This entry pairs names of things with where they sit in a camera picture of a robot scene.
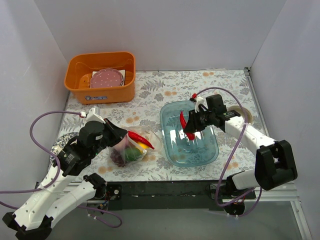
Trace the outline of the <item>red chili pepper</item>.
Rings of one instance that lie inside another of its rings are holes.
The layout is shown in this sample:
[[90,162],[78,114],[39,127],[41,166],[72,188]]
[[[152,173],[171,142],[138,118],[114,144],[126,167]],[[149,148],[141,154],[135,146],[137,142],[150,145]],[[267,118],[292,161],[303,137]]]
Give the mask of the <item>red chili pepper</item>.
[[128,131],[128,136],[131,139],[133,139],[134,141],[138,141],[138,142],[148,146],[149,148],[151,148],[153,150],[155,149],[153,147],[153,145],[146,138],[144,138],[143,136],[140,136],[139,134],[137,134],[137,133],[135,133],[133,131]]
[[[185,120],[185,118],[184,118],[184,114],[183,114],[183,112],[181,111],[180,112],[180,115],[179,115],[179,121],[180,121],[180,124],[181,124],[181,127],[182,127],[182,129],[184,130],[185,129],[185,127],[187,126],[187,122],[186,122],[186,120]],[[194,141],[195,140],[195,134],[194,133],[185,133],[185,135],[187,136],[187,138],[190,140],[190,141]]]

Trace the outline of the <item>dark red grape bunch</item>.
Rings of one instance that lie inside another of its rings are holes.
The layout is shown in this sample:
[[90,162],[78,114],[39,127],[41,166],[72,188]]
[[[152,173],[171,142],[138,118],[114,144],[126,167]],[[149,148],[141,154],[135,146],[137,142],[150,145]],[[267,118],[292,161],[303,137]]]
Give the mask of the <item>dark red grape bunch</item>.
[[113,149],[110,153],[110,159],[112,162],[117,165],[118,167],[124,167],[126,165],[125,161],[123,160],[121,154]]

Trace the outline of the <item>green lime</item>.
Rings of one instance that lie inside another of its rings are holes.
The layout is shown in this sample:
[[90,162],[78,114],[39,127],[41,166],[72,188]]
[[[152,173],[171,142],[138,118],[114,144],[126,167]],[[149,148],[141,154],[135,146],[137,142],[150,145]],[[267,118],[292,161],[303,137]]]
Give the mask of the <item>green lime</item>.
[[128,147],[124,150],[124,158],[126,162],[137,161],[142,155],[142,152],[136,147]]

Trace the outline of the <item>clear zip top bag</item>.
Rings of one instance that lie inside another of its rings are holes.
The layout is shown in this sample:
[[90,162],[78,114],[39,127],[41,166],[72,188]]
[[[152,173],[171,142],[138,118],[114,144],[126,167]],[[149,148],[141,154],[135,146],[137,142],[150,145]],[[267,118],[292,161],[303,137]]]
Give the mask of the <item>clear zip top bag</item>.
[[163,143],[149,126],[130,126],[124,140],[109,150],[110,160],[118,167],[141,161],[145,156],[159,152]]

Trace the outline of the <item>yellow lemon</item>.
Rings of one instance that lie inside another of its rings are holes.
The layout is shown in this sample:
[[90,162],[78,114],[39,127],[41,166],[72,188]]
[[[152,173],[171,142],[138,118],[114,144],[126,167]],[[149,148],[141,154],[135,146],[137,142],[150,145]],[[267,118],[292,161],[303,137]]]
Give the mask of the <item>yellow lemon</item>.
[[147,146],[146,144],[142,143],[142,142],[137,142],[137,144],[139,145],[139,148],[142,150],[147,150],[149,149],[149,146]]

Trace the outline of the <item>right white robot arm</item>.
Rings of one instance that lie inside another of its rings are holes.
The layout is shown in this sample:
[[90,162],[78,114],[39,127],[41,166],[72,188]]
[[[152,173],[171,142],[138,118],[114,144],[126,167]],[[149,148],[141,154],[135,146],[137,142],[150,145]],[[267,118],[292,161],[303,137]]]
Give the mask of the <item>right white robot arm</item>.
[[294,154],[288,141],[276,141],[246,123],[240,113],[227,110],[219,94],[206,98],[193,94],[190,101],[195,108],[188,113],[188,121],[183,129],[186,134],[215,126],[239,140],[255,156],[253,170],[227,177],[222,186],[224,194],[237,199],[245,190],[261,187],[269,191],[297,179]]

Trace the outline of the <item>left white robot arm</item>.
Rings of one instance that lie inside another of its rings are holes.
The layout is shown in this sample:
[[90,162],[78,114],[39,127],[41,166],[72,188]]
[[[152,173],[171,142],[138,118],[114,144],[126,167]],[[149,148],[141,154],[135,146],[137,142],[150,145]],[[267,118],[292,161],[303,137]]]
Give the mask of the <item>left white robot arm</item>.
[[84,201],[101,200],[107,193],[107,182],[97,173],[85,175],[81,184],[63,197],[63,190],[91,164],[104,149],[124,141],[127,130],[107,119],[89,121],[60,150],[36,192],[2,220],[16,231],[19,240],[45,240],[66,214]]

